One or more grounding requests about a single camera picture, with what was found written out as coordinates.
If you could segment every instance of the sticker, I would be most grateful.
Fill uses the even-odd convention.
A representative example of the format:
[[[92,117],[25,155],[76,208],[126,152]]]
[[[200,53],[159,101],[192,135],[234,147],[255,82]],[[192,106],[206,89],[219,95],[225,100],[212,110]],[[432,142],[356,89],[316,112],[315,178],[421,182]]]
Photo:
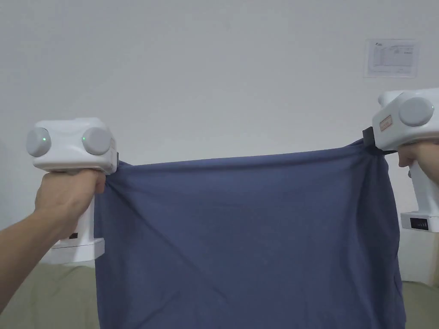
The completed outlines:
[[[392,125],[392,116],[389,115],[383,121],[380,122],[380,130],[385,131],[388,127]]]
[[[420,42],[411,39],[369,39],[364,76],[415,78]]]

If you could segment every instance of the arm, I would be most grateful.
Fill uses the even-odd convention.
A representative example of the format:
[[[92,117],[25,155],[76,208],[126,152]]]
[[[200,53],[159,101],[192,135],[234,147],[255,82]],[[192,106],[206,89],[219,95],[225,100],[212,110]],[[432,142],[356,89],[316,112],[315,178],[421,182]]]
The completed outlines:
[[[431,142],[416,143],[398,149],[399,166],[406,167],[418,161],[425,174],[439,184],[439,145]]]
[[[104,184],[105,175],[92,170],[44,176],[34,213],[0,232],[0,313],[45,253],[70,236]]]

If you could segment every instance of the blue cloth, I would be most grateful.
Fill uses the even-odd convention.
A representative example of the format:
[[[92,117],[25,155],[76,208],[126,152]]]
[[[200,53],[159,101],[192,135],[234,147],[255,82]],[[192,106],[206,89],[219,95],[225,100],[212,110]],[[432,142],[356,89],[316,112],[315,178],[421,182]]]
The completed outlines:
[[[382,156],[333,150],[130,166],[97,196],[102,329],[401,329]]]

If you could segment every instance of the black clip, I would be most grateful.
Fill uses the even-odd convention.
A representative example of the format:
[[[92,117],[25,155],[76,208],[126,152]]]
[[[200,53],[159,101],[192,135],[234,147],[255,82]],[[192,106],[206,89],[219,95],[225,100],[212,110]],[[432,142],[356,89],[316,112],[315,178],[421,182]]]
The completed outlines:
[[[387,155],[396,153],[396,151],[383,151],[375,146],[374,129],[372,127],[363,130],[363,144],[366,151],[372,155]]]

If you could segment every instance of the beige sofa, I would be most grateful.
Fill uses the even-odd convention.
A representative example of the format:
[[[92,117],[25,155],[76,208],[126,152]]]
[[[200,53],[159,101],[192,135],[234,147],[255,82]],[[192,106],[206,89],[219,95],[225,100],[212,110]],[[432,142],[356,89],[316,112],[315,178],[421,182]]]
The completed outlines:
[[[404,282],[407,329],[439,328],[439,289]],[[94,268],[39,265],[0,315],[0,329],[98,329]]]

